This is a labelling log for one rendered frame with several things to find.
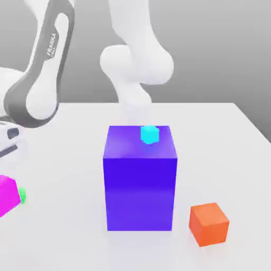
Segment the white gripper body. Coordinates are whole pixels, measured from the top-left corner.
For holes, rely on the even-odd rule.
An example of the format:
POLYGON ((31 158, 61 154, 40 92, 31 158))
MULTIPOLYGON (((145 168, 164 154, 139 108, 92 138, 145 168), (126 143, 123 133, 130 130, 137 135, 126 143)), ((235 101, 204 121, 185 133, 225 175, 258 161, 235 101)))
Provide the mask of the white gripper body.
POLYGON ((26 141, 21 140, 0 150, 0 166, 17 166, 26 157, 26 141))

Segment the large blue box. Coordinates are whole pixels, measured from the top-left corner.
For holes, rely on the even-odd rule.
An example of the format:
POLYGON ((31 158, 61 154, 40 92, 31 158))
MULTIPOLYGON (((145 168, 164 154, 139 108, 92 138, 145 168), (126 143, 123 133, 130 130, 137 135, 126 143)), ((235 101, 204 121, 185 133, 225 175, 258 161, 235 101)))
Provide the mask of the large blue box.
POLYGON ((140 126, 109 127, 103 155, 109 231, 170 231, 177 153, 168 126, 146 144, 140 126))

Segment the small cyan cube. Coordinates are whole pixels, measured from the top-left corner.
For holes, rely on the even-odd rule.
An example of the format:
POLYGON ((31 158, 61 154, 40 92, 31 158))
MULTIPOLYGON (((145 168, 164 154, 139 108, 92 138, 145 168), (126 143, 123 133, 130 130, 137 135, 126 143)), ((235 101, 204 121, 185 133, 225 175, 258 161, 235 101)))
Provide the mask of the small cyan cube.
POLYGON ((140 138, 145 144, 153 144, 159 141, 159 129, 154 125, 146 125, 140 128, 140 138))

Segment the large orange box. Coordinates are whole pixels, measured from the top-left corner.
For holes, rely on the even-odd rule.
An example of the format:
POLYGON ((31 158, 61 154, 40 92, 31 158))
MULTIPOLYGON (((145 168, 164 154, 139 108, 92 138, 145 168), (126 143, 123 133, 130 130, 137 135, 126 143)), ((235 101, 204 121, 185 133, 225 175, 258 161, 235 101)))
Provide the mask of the large orange box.
POLYGON ((191 207, 189 228, 200 247, 226 241, 229 219, 217 203, 191 207))

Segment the large magenta box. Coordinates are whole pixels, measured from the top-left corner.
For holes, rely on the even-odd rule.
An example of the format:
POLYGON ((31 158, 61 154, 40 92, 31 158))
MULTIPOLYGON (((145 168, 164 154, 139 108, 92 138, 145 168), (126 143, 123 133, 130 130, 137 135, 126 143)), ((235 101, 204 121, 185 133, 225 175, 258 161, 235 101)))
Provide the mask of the large magenta box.
POLYGON ((0 218, 21 204, 21 197, 16 181, 0 175, 0 218))

